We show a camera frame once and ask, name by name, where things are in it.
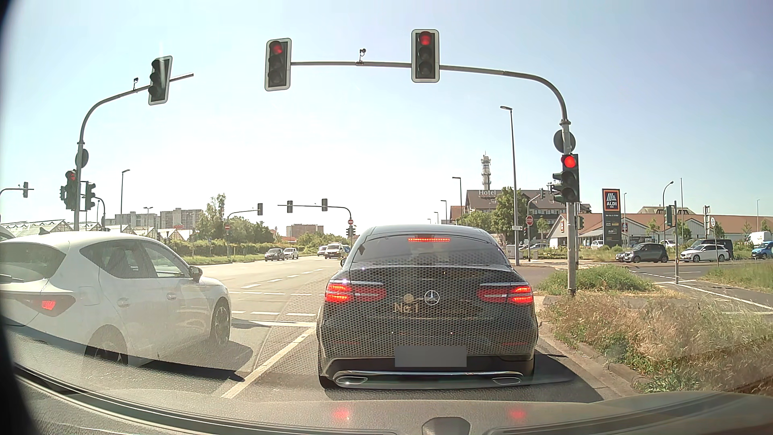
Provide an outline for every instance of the mercedes logo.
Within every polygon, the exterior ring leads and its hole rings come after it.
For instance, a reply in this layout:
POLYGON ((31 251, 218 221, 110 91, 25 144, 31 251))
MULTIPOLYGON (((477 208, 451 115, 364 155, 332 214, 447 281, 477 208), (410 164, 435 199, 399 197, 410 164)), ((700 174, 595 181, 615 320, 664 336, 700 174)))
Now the mercedes logo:
POLYGON ((440 295, 434 290, 429 290, 424 294, 424 303, 427 305, 437 305, 440 302, 440 295))

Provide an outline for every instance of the blue car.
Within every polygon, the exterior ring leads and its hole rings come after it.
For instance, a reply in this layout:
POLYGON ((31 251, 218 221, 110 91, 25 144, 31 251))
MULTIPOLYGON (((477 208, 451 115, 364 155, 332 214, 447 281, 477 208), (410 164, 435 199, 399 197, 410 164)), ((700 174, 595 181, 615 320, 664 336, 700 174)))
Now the blue car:
POLYGON ((773 241, 763 241, 757 248, 751 250, 753 259, 773 259, 773 241))

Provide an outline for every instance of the windshield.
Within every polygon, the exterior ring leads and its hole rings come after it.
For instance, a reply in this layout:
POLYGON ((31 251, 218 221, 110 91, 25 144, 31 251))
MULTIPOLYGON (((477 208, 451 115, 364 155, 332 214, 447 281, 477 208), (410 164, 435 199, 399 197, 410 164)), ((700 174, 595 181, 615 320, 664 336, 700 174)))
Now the windshield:
MULTIPOLYGON (((15 0, 13 367, 288 435, 773 400, 772 22, 765 0, 15 0)), ((767 417, 742 405, 688 420, 767 417)))

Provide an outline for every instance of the rear window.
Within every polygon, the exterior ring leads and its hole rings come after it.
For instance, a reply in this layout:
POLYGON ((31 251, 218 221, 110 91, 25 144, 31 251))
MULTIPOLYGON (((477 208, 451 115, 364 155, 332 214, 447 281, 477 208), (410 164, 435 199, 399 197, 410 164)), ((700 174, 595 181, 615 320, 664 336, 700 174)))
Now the rear window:
POLYGON ((28 283, 56 273, 65 254, 38 243, 0 243, 0 283, 28 283))
POLYGON ((499 246, 448 235, 391 235, 360 245, 352 262, 406 265, 509 265, 499 246))

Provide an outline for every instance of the side mirror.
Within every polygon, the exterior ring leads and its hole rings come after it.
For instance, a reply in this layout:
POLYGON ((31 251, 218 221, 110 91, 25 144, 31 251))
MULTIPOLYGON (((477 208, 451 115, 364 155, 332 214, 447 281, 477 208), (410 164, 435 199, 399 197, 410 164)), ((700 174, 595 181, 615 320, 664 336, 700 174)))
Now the side mirror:
POLYGON ((204 274, 204 272, 202 272, 200 267, 194 266, 194 265, 188 266, 188 272, 190 272, 191 278, 193 278, 193 282, 196 284, 199 283, 199 280, 201 279, 201 275, 204 274))

